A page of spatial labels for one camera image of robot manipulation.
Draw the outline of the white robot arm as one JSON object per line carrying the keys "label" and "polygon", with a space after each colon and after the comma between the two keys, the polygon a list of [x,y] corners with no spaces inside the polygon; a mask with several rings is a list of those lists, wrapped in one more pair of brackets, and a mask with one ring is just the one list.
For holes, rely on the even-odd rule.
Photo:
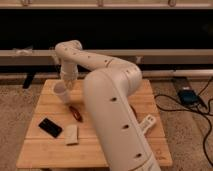
{"label": "white robot arm", "polygon": [[55,46],[61,78],[72,80],[71,66],[90,71],[83,99],[110,171],[161,171],[128,102],[142,82],[139,67],[117,57],[87,52],[77,40]]}

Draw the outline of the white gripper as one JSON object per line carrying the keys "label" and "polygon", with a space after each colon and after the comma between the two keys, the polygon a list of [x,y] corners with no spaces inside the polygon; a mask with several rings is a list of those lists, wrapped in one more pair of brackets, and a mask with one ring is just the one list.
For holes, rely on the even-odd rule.
{"label": "white gripper", "polygon": [[64,81],[68,82],[68,89],[72,90],[75,84],[75,80],[78,77],[77,66],[62,66],[60,76]]}

